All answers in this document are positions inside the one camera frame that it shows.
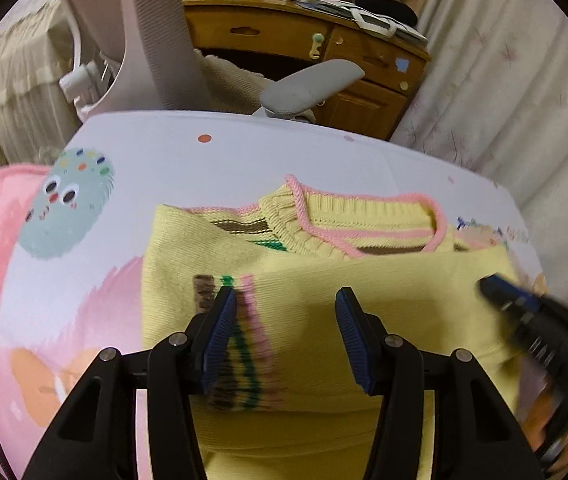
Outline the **yellow striped knit cardigan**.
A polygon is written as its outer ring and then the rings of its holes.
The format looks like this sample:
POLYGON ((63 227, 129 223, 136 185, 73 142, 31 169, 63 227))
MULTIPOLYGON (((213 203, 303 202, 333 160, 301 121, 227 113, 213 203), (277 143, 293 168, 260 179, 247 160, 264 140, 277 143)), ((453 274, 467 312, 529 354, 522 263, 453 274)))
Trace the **yellow striped knit cardigan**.
POLYGON ((456 228, 423 194, 339 195, 287 177, 243 208, 156 208, 142 272, 154 346, 233 289, 228 345, 192 403, 211 479, 359 479, 371 453, 389 339, 468 350, 508 406, 519 369, 477 291, 516 272, 485 226, 456 228))

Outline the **beige cloth on chair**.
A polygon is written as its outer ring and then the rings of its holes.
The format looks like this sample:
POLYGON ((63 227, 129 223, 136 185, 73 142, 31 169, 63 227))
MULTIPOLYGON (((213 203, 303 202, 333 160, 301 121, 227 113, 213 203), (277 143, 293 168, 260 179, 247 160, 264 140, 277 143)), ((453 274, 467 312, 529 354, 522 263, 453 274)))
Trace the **beige cloth on chair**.
POLYGON ((260 107, 260 94, 272 80, 239 68, 218 56, 194 50, 214 112, 251 115, 260 107))

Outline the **white tote bag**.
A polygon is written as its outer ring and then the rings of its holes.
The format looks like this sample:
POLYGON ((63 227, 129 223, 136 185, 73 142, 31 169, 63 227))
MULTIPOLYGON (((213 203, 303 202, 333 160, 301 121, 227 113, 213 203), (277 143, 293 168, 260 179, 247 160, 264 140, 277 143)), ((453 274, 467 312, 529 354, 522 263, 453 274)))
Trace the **white tote bag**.
POLYGON ((419 44, 428 44, 428 39, 413 27, 394 18, 375 14, 344 0, 312 0, 313 9, 353 21, 362 30, 384 37, 404 37, 419 44))

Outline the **white leaf print curtain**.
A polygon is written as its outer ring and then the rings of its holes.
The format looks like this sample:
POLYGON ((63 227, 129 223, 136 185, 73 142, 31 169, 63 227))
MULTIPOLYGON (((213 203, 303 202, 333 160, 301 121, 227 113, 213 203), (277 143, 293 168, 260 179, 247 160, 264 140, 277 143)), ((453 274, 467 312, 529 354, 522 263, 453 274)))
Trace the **white leaf print curtain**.
POLYGON ((392 140, 503 185, 568 302, 568 18, 552 0, 425 0, 432 57, 392 140))

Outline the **cartoon print bed sheet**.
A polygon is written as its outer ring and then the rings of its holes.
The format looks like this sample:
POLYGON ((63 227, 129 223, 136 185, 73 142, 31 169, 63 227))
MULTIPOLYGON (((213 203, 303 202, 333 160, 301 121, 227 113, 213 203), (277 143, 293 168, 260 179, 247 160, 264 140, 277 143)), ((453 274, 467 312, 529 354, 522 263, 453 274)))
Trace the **cartoon print bed sheet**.
POLYGON ((211 479, 359 479, 380 400, 354 382, 334 299, 422 350, 468 350, 509 406, 519 362, 477 282, 540 264, 502 186, 408 148, 245 115, 89 119, 39 180, 0 299, 0 437, 23 476, 107 347, 185 330, 237 289, 229 365, 192 412, 211 479))

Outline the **wooden desk with drawers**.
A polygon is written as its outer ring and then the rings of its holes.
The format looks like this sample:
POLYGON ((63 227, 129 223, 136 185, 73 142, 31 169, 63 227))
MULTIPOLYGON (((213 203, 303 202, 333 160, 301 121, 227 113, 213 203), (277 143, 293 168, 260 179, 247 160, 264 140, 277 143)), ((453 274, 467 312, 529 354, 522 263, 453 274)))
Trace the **wooden desk with drawers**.
POLYGON ((267 0, 183 0, 194 47, 272 80, 342 58, 364 77, 313 109, 322 125, 388 141, 424 79, 426 47, 267 0))

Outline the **black cap on desk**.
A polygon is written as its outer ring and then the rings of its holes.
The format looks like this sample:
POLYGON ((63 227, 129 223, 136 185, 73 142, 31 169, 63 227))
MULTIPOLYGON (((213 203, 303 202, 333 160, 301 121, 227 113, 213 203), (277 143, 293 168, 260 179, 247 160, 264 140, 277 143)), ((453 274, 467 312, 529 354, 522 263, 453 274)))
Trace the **black cap on desk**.
POLYGON ((418 16, 415 12, 399 0, 354 0, 354 4, 371 13, 393 18, 411 27, 418 24, 418 16))

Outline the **white ergonomic office chair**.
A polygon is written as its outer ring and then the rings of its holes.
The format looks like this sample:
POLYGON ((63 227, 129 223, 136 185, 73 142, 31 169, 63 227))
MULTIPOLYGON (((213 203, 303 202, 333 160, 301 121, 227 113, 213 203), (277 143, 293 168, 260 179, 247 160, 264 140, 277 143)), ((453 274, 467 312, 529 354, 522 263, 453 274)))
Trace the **white ergonomic office chair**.
POLYGON ((271 70, 194 47, 183 0, 62 0, 74 38, 60 90, 79 119, 132 110, 206 110, 313 122, 361 80, 354 62, 271 70))

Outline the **cream lace covered furniture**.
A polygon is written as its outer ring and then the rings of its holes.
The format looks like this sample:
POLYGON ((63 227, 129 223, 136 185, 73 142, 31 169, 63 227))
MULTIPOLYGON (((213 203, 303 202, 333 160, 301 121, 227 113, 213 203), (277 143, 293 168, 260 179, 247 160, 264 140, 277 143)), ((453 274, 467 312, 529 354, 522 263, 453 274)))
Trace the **cream lace covered furniture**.
POLYGON ((62 0, 19 0, 0 21, 0 166, 49 166, 78 130, 58 85, 71 67, 62 0))

